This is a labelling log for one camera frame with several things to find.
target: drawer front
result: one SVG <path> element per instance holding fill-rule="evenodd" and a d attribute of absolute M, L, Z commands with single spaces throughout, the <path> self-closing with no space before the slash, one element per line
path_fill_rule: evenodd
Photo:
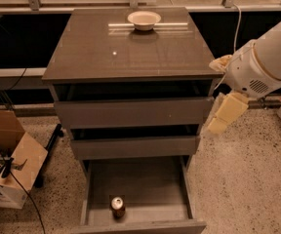
<path fill-rule="evenodd" d="M 192 155 L 200 137 L 160 137 L 116 140 L 72 140 L 71 148 L 79 160 Z"/>
<path fill-rule="evenodd" d="M 206 223 L 193 218 L 185 172 L 179 157 L 90 162 L 82 226 L 72 233 L 201 233 Z M 126 206 L 119 219 L 109 208 L 116 196 Z"/>
<path fill-rule="evenodd" d="M 202 124 L 211 97 L 158 101 L 56 102 L 67 129 Z"/>

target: bowl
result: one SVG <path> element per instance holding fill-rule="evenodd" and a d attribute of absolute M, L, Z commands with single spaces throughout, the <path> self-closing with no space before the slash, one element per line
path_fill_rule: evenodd
<path fill-rule="evenodd" d="M 139 11 L 128 15 L 128 21 L 132 23 L 137 30 L 147 31 L 151 30 L 161 17 L 154 12 Z"/>

